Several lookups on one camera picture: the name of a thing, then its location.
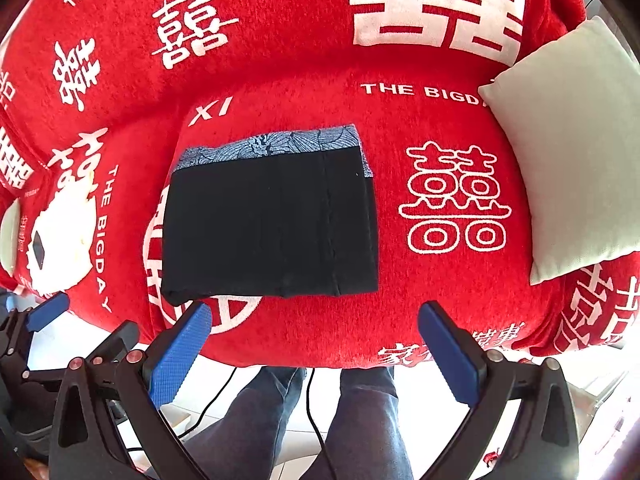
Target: metal screw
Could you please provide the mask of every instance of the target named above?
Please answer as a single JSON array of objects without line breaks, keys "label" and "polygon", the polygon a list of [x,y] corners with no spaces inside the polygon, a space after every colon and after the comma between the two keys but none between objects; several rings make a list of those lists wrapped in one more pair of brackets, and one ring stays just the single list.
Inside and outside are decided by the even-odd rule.
[{"label": "metal screw", "polygon": [[74,357],[73,359],[71,359],[71,361],[69,361],[69,368],[71,368],[72,370],[78,370],[78,368],[82,366],[83,362],[84,361],[81,357]]},{"label": "metal screw", "polygon": [[560,369],[560,363],[558,361],[556,361],[555,359],[553,359],[552,357],[549,357],[547,359],[545,359],[545,364],[551,368],[552,370],[559,370]]},{"label": "metal screw", "polygon": [[499,363],[500,361],[504,360],[504,355],[502,355],[500,352],[498,352],[493,348],[491,350],[486,351],[486,356],[489,359],[489,361],[492,361],[494,363]]},{"label": "metal screw", "polygon": [[127,361],[129,363],[139,363],[142,361],[142,358],[145,356],[142,350],[132,350],[127,354]]}]

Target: white throw pillow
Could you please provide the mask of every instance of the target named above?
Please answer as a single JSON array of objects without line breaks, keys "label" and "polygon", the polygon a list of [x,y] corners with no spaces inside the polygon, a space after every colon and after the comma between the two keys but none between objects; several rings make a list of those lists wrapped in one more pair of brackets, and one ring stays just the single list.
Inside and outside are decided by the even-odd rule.
[{"label": "white throw pillow", "polygon": [[0,222],[0,266],[9,276],[14,275],[19,229],[20,200],[16,198],[4,212]]},{"label": "white throw pillow", "polygon": [[527,189],[531,285],[640,250],[640,70],[600,18],[478,91]]}]

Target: red fabric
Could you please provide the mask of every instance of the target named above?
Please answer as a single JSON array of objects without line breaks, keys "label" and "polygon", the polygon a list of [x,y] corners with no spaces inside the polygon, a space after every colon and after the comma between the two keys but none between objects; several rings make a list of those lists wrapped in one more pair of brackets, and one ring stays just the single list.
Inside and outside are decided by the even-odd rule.
[{"label": "red fabric", "polygon": [[639,263],[633,253],[558,278],[562,309],[514,347],[545,356],[621,339],[638,316]]},{"label": "red fabric", "polygon": [[[391,19],[380,27],[376,20],[400,0],[211,0],[198,8],[215,6],[216,17],[230,22],[216,31],[226,43],[218,36],[220,46],[202,56],[193,38],[174,45],[174,54],[184,47],[187,57],[170,70],[162,52],[152,55],[163,46],[158,27],[186,23],[192,0],[169,9],[178,9],[177,17],[161,23],[156,11],[164,1],[34,0],[2,65],[16,89],[7,110],[20,124],[15,135],[42,162],[22,190],[26,235],[65,178],[95,171],[94,268],[68,292],[78,316],[107,329],[133,319],[148,339],[181,314],[158,297],[162,208],[154,212],[184,148],[354,123],[375,174],[380,291],[345,298],[213,298],[214,334],[203,354],[236,365],[411,366],[428,357],[415,315],[434,298],[486,348],[516,340],[549,345],[574,282],[567,281],[570,275],[529,286],[524,186],[477,88],[504,63],[574,28],[584,19],[582,0],[424,0],[399,18],[384,14]],[[517,9],[522,17],[502,27],[505,13]],[[191,33],[184,25],[182,31]],[[366,46],[372,36],[373,43],[391,44]],[[71,94],[65,102],[55,76],[59,53],[66,57],[76,46],[85,73],[80,77],[90,83],[78,94],[82,105]],[[82,144],[81,132],[96,135],[104,128],[95,152]],[[440,153],[434,143],[450,151]],[[52,151],[69,149],[71,165]],[[441,155],[449,158],[438,161]],[[427,170],[450,170],[445,184],[457,179],[467,192],[473,185],[492,195],[500,186],[497,203],[476,197],[465,208],[474,218],[455,219],[460,243],[446,253],[415,251],[419,224],[441,214],[460,216],[442,198],[430,207],[417,202],[415,186],[424,186]],[[484,184],[472,184],[470,171]],[[455,200],[464,199],[459,190]],[[509,208],[508,216],[497,218]],[[487,211],[495,213],[492,221],[504,227],[506,240],[504,248],[479,252],[466,242],[465,230],[486,220]],[[500,227],[488,225],[497,246]],[[480,228],[472,226],[470,236]],[[442,234],[430,236],[437,242]],[[486,241],[491,233],[479,236]],[[603,269],[628,277],[636,260],[628,256]],[[26,263],[23,249],[17,277],[28,286]]]}]

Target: blue gripper pad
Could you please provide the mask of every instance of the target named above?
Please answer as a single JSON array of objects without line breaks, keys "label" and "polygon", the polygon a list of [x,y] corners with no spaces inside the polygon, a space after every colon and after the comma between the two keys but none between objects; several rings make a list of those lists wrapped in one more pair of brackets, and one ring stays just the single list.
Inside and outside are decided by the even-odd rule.
[{"label": "blue gripper pad", "polygon": [[457,402],[475,406],[480,397],[478,371],[428,302],[420,307],[418,330]]},{"label": "blue gripper pad", "polygon": [[211,309],[201,303],[151,372],[149,397],[156,408],[175,399],[211,332]]},{"label": "blue gripper pad", "polygon": [[64,292],[57,293],[34,308],[27,316],[28,332],[39,332],[63,312],[69,310],[69,297]]}]

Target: person's leg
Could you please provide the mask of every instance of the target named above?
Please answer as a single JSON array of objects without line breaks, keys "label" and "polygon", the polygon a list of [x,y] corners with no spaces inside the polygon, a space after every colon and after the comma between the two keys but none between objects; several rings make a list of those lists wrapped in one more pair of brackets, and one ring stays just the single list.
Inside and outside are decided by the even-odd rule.
[{"label": "person's leg", "polygon": [[[342,371],[326,448],[338,480],[413,480],[398,430],[392,367]],[[300,480],[332,480],[323,453]]]},{"label": "person's leg", "polygon": [[222,420],[184,443],[208,478],[269,479],[305,375],[304,368],[261,368]]}]

